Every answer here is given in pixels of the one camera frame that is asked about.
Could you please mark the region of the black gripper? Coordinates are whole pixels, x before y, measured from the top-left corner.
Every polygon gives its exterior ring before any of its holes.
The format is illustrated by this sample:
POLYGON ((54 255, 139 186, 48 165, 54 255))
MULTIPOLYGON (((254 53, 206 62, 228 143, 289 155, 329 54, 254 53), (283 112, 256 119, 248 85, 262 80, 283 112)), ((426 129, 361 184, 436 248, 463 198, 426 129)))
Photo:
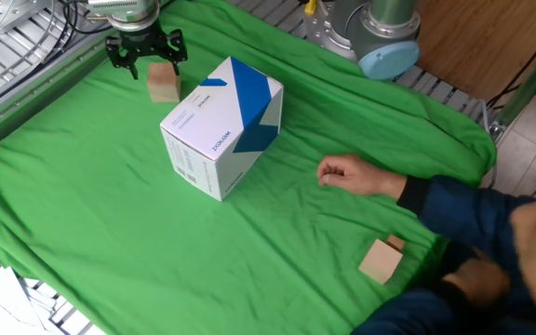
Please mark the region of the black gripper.
POLYGON ((115 68, 128 69, 134 80, 139 78, 135 62, 139 56, 156 55, 172 63, 176 75, 179 66, 188 60, 181 29, 166 34, 158 20, 143 30, 119 31, 117 37, 107 37, 105 51, 115 68))

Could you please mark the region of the person's right hand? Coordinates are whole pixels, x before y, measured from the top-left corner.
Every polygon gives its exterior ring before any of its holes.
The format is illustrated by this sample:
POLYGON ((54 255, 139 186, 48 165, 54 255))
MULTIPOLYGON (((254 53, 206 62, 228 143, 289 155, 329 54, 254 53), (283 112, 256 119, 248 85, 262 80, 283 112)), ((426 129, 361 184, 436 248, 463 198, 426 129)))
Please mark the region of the person's right hand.
POLYGON ((371 165, 356 154, 327 155, 316 171, 321 186, 341 188, 351 194, 384 194, 398 200, 407 177, 371 165))

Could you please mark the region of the person's left hand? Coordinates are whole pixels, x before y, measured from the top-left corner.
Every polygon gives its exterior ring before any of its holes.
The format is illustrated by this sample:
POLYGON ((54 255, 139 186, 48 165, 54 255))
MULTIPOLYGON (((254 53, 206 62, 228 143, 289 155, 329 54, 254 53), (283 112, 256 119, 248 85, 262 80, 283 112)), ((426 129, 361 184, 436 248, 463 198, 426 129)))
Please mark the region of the person's left hand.
POLYGON ((510 290, 508 273, 488 260, 470 259, 442 280, 457 287, 472 305, 481 308, 490 307, 510 290))

